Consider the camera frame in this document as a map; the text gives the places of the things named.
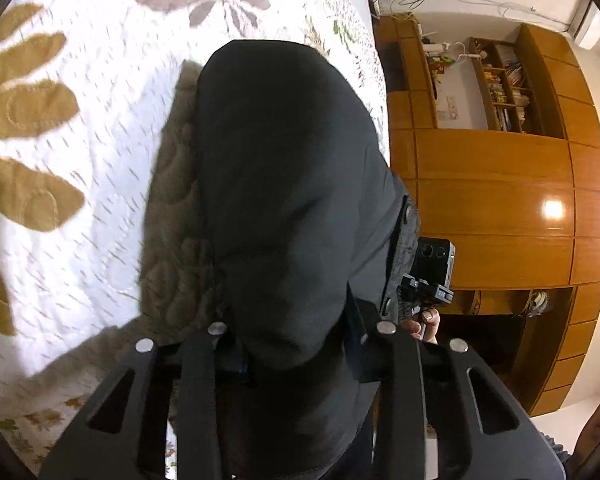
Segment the person's right hand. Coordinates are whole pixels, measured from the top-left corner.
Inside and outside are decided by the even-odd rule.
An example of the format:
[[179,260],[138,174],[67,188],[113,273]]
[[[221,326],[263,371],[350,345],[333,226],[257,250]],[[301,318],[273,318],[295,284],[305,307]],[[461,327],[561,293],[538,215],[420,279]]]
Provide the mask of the person's right hand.
[[417,318],[409,318],[400,323],[402,330],[414,339],[437,344],[437,332],[440,326],[440,313],[436,308],[423,310]]

